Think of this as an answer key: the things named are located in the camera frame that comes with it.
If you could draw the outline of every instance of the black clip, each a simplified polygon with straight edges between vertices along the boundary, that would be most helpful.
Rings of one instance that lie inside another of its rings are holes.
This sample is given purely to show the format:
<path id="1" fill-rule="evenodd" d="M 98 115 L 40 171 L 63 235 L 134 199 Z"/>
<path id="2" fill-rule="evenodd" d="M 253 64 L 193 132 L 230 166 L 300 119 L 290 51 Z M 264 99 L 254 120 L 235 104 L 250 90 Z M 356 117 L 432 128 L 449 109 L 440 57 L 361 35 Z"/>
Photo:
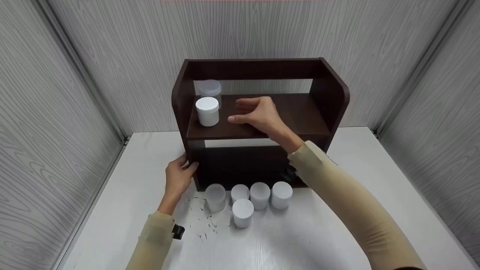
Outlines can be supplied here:
<path id="1" fill-rule="evenodd" d="M 185 228 L 183 228 L 182 226 L 178 226 L 177 224 L 173 225 L 173 239 L 181 240 L 184 232 Z"/>

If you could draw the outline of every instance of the wooden shelf board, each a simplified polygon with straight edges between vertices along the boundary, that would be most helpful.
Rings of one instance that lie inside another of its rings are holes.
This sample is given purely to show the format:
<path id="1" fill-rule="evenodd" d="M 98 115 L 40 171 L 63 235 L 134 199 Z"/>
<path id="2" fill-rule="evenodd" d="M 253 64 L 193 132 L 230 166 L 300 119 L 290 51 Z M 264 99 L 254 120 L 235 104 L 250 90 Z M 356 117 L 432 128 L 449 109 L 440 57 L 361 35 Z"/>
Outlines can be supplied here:
<path id="1" fill-rule="evenodd" d="M 239 98 L 254 98 L 265 95 L 223 95 L 220 121 L 212 127 L 204 127 L 192 109 L 187 140 L 220 140 L 266 138 L 266 134 L 247 124 L 231 124 L 228 116 L 238 114 L 235 101 Z M 273 94 L 270 96 L 283 122 L 303 139 L 321 138 L 330 135 L 320 112 L 310 94 Z"/>

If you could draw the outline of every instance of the white plastic jar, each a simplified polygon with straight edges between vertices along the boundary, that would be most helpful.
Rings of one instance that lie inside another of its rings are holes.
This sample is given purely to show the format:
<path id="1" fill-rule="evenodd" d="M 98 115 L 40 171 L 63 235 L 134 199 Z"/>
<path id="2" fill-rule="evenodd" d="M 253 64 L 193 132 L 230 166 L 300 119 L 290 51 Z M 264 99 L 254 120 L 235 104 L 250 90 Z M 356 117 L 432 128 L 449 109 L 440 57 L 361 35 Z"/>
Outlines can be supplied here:
<path id="1" fill-rule="evenodd" d="M 231 192 L 230 197 L 232 198 L 232 203 L 239 199 L 249 199 L 250 198 L 250 189 L 244 184 L 236 184 Z"/>
<path id="2" fill-rule="evenodd" d="M 202 126 L 213 126 L 218 123 L 218 100 L 212 97 L 201 98 L 197 100 L 195 107 Z"/>
<path id="3" fill-rule="evenodd" d="M 218 108 L 222 107 L 222 85 L 217 80 L 205 80 L 198 83 L 198 92 L 200 96 L 212 97 L 218 100 Z"/>
<path id="4" fill-rule="evenodd" d="M 232 206 L 233 221 L 240 228 L 247 228 L 253 221 L 253 204 L 247 199 L 238 199 Z"/>
<path id="5" fill-rule="evenodd" d="M 272 187 L 272 205 L 276 209 L 287 208 L 290 198 L 292 198 L 293 189 L 286 182 L 277 182 Z"/>
<path id="6" fill-rule="evenodd" d="M 263 210 L 267 207 L 270 198 L 270 188 L 267 184 L 256 182 L 250 187 L 250 201 L 255 210 Z"/>

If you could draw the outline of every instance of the left hand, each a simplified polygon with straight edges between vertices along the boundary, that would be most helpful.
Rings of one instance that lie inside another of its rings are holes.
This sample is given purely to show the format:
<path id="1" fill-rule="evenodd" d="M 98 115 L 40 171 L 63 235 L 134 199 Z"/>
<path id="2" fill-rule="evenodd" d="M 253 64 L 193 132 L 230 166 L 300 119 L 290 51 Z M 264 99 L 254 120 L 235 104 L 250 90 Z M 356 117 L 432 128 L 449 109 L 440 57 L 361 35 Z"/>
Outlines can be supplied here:
<path id="1" fill-rule="evenodd" d="M 198 168 L 198 162 L 194 162 L 190 166 L 187 163 L 187 157 L 183 154 L 181 157 L 171 161 L 165 169 L 167 183 L 165 185 L 165 195 L 158 207 L 158 211 L 171 215 L 175 209 L 182 194 L 190 185 L 193 174 Z"/>

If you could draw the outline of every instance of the dark wooden shelf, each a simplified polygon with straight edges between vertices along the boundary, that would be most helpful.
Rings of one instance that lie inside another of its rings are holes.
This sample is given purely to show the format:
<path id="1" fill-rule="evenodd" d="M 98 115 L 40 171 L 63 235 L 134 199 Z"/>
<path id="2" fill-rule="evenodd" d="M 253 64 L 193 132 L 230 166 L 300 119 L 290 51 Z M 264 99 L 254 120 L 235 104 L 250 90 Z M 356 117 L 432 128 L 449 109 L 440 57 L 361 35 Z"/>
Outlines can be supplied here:
<path id="1" fill-rule="evenodd" d="M 325 121 L 318 111 L 310 94 L 268 95 L 276 105 L 283 122 L 303 139 L 327 137 L 330 135 Z M 255 98 L 260 95 L 223 95 L 220 121 L 211 127 L 204 127 L 198 121 L 195 108 L 187 132 L 187 140 L 221 140 L 266 138 L 266 134 L 248 124 L 232 124 L 227 121 L 230 115 L 238 114 L 235 101 L 239 98 Z"/>
<path id="2" fill-rule="evenodd" d="M 250 187 L 255 182 L 272 188 L 276 182 L 285 181 L 281 173 L 288 166 L 287 153 L 280 146 L 203 148 L 194 153 L 194 159 L 202 163 L 197 170 L 197 177 L 202 179 L 198 191 L 205 191 L 211 184 L 231 190 L 236 184 Z M 298 177 L 290 185 L 306 187 Z"/>
<path id="3" fill-rule="evenodd" d="M 189 162 L 199 161 L 194 177 L 197 190 L 221 184 L 230 190 L 236 184 L 251 186 L 264 182 L 270 187 L 285 178 L 287 153 L 280 146 L 214 147 L 205 140 L 266 138 L 249 125 L 230 124 L 237 114 L 238 98 L 260 95 L 224 95 L 220 121 L 201 126 L 195 110 L 199 98 L 194 80 L 281 80 L 312 79 L 309 93 L 270 95 L 283 122 L 304 140 L 327 151 L 350 100 L 348 87 L 323 58 L 310 59 L 186 59 L 172 90 L 172 108 Z M 305 186 L 295 177 L 292 187 Z"/>

